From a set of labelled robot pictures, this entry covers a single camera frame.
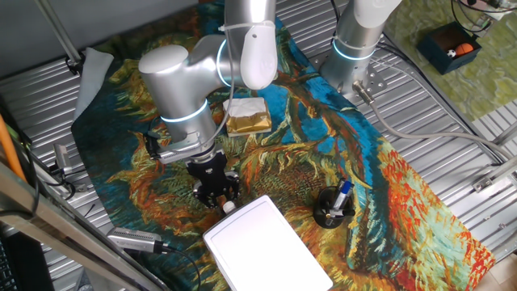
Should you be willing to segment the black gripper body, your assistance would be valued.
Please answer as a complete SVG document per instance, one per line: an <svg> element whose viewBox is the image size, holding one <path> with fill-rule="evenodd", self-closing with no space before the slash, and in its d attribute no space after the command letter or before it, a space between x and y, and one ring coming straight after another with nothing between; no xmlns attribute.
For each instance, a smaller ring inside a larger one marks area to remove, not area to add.
<svg viewBox="0 0 517 291"><path fill-rule="evenodd" d="M194 186L195 196L227 196L231 183L225 174L227 158L221 151L203 159L187 162L187 171L197 178Z"/></svg>

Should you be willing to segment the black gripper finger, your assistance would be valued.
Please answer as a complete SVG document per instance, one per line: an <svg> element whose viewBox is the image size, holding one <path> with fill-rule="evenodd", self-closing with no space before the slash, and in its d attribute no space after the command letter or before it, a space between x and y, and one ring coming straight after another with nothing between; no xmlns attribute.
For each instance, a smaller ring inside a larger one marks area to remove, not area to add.
<svg viewBox="0 0 517 291"><path fill-rule="evenodd" d="M216 207L216 202L212 197L212 192L210 188L207 188L200 181L196 181L193 186L193 195L194 197L200 201L202 204L207 206L210 209Z"/></svg>
<svg viewBox="0 0 517 291"><path fill-rule="evenodd" d="M239 175L235 171L227 171L225 173L225 176L226 176L227 182L229 183L229 191L228 191L228 195L226 196L227 200L236 200L240 195L240 193L239 193L239 188L240 188Z"/></svg>

